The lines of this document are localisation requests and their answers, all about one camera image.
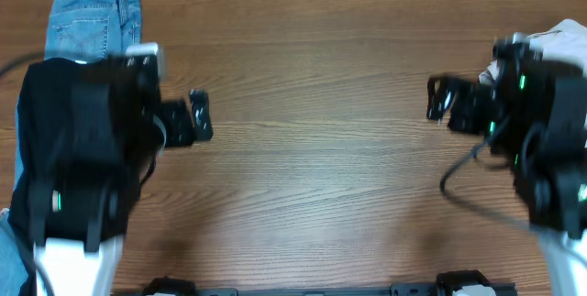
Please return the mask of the light blue denim jeans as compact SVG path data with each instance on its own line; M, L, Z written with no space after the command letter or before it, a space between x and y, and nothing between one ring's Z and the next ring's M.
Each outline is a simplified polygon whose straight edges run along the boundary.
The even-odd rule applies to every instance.
M125 53L141 42L140 0L53 0L46 31L44 60L101 60ZM17 190L24 172L20 148L19 106L15 108ZM21 287L32 287L17 245L3 226L8 226L10 208L1 211L1 295L19 295Z

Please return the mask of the black garment on left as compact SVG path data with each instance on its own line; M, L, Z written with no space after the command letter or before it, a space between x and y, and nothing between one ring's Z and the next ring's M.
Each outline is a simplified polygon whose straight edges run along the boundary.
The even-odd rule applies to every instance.
M75 199L58 183L66 175L54 169L54 160L62 149L74 141L72 87L81 81L97 62L83 64L77 60L52 58L28 67L20 91L15 115L17 130L16 186L7 217L12 235L1 235L1 291L8 295L33 295L36 272L22 261L17 242L26 250L33 247L29 228L35 217L50 208L51 192L31 194L37 181L50 181L65 197L57 213L47 211L43 217L45 236L57 238L85 237L88 200Z

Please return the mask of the beige khaki shorts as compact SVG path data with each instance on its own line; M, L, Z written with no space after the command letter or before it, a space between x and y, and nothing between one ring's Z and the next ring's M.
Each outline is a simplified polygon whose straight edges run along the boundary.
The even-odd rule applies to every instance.
M498 39L495 44L499 48L510 48L511 45L536 53L542 60L567 62L581 68L582 76L586 77L586 26L573 19L564 19L549 30L513 35Z

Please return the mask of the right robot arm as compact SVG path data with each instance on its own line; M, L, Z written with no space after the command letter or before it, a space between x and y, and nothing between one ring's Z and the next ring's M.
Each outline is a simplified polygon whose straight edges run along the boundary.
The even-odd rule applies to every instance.
M426 117L482 142L441 177L451 203L535 235L555 295L586 292L586 72L569 58L518 36L494 42L497 75L486 82L454 74L427 82ZM451 192L452 175L488 148L506 159L515 193L528 210L520 221Z

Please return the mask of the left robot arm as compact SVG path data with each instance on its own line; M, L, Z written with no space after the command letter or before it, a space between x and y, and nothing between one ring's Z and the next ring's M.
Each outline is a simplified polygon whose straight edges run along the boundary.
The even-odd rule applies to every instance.
M141 189L169 148L212 138L208 94L163 100L153 55L32 64L21 91L38 295L107 295Z

